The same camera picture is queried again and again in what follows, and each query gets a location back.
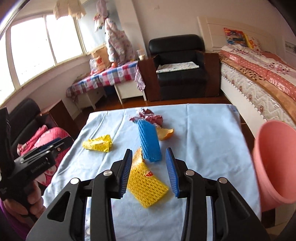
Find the metal screw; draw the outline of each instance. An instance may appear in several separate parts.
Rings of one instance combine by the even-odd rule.
[[[72,178],[70,183],[75,185],[75,184],[79,183],[79,179],[78,178]]]
[[[186,174],[187,176],[193,176],[193,175],[194,175],[194,171],[192,171],[192,170],[187,170],[187,171],[185,172],[185,174]]]
[[[222,184],[225,184],[228,182],[228,180],[225,177],[221,177],[221,178],[219,178],[219,182]]]
[[[112,171],[111,170],[106,170],[106,171],[104,171],[104,176],[111,176],[112,175]]]

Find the window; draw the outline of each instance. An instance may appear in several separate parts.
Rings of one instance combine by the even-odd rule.
[[[95,32],[94,30],[94,16],[97,13],[96,10],[97,0],[89,0],[83,4],[86,15],[78,20],[81,36],[87,52],[91,52],[96,47],[104,44],[105,41],[105,27]],[[107,9],[110,13],[110,18],[116,22],[118,29],[121,29],[119,16],[115,6],[114,0],[108,0]]]
[[[0,104],[15,90],[9,68],[7,63],[6,56],[6,43],[5,43],[5,34],[0,40]]]
[[[82,49],[71,16],[56,20],[54,15],[46,16],[47,28],[57,63],[82,54]]]
[[[82,54],[71,16],[54,15],[11,27],[11,50],[20,85],[67,59]]]
[[[20,85],[54,66],[43,18],[12,26],[11,49]]]

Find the orange ball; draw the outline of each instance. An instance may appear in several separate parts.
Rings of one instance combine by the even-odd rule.
[[[117,68],[118,67],[118,64],[116,62],[114,62],[114,63],[111,64],[111,67],[112,68]]]

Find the light blue cloth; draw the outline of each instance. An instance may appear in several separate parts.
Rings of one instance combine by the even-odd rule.
[[[214,180],[226,177],[260,218],[255,170],[234,106],[182,104],[153,106],[149,109],[163,116],[163,127],[175,130],[170,139],[160,141],[163,157],[166,148],[171,147],[176,158],[184,160],[189,169],[203,177]],[[62,160],[44,193],[45,206],[49,205],[71,178],[95,178],[97,174],[109,169],[114,161],[121,160],[127,148],[135,153],[141,142],[137,125],[129,121],[129,118],[139,111],[140,108],[133,108],[90,114],[86,126]],[[82,141],[106,134],[110,134],[113,140],[109,153],[82,148]],[[170,187],[164,158],[155,163],[147,162],[147,166],[159,180]],[[185,208],[186,199],[175,198],[171,190],[147,209],[127,190],[121,200],[112,200],[116,240],[180,241]],[[89,208],[86,225],[89,225]]]

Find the plaid tablecloth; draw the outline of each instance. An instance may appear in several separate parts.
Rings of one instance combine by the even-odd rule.
[[[140,91],[144,91],[145,83],[138,68],[138,61],[129,62],[123,66],[107,69],[99,74],[88,76],[87,78],[72,84],[67,89],[67,97],[73,98],[101,86],[119,84],[134,80]]]

